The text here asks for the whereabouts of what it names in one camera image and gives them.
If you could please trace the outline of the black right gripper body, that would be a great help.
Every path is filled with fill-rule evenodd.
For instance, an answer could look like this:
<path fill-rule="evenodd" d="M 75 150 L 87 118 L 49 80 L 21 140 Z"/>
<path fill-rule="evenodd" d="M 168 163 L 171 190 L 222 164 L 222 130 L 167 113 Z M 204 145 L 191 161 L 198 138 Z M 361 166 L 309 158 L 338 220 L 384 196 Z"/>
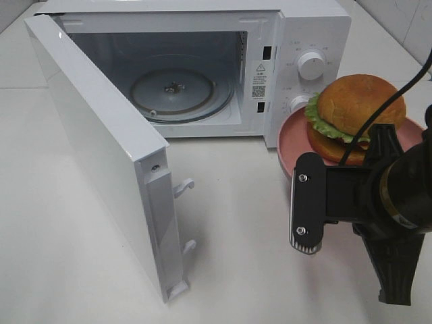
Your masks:
<path fill-rule="evenodd" d="M 375 225 L 376 232 L 431 231 L 431 129 L 403 151 L 396 129 L 375 124 L 360 167 L 328 167 L 326 218 Z"/>

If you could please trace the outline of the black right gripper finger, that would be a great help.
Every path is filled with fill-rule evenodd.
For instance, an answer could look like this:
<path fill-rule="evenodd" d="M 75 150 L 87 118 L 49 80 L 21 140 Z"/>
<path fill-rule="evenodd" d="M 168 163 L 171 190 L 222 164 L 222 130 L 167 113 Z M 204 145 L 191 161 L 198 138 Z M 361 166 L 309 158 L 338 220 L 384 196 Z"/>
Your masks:
<path fill-rule="evenodd" d="M 368 252 L 379 280 L 379 295 L 410 296 L 425 235 L 372 240 L 366 236 L 366 227 L 357 224 L 352 228 Z"/>
<path fill-rule="evenodd" d="M 290 244 L 303 254 L 321 248 L 325 220 L 325 171 L 322 158 L 312 152 L 296 160 L 292 172 Z"/>

